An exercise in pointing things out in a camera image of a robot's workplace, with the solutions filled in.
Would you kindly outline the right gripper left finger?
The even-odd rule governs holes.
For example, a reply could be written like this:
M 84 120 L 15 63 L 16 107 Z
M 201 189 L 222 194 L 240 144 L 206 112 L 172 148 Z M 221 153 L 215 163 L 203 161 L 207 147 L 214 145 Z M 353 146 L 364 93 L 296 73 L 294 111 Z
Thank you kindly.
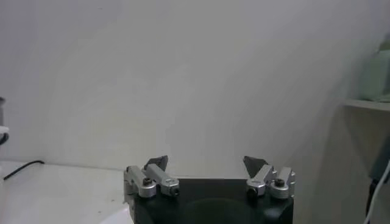
M 150 201 L 157 197 L 177 199 L 180 182 L 166 172 L 168 156 L 151 158 L 143 166 L 127 166 L 123 171 L 124 203 Z

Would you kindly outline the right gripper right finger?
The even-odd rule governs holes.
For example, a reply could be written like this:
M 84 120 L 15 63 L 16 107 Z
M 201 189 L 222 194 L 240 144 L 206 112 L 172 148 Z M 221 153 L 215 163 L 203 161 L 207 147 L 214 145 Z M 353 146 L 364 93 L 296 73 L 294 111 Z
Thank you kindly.
M 296 173 L 290 167 L 279 172 L 264 159 L 244 156 L 243 163 L 249 174 L 246 194 L 249 198 L 262 197 L 269 192 L 272 198 L 286 200 L 295 195 Z

